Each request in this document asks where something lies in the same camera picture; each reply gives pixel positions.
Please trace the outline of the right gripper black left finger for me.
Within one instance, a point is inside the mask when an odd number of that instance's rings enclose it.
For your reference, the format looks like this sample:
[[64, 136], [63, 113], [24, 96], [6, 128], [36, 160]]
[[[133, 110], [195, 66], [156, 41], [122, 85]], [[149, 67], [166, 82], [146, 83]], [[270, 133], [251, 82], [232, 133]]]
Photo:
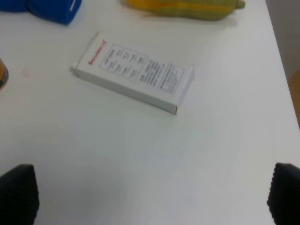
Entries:
[[32, 225], [39, 210], [34, 166], [21, 164], [0, 177], [0, 223]]

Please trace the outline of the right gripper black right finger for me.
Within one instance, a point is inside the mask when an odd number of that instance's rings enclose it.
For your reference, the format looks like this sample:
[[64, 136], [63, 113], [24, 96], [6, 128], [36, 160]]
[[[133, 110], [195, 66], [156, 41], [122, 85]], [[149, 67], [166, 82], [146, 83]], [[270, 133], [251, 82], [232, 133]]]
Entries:
[[292, 164], [276, 163], [267, 200], [276, 225], [300, 223], [300, 169]]

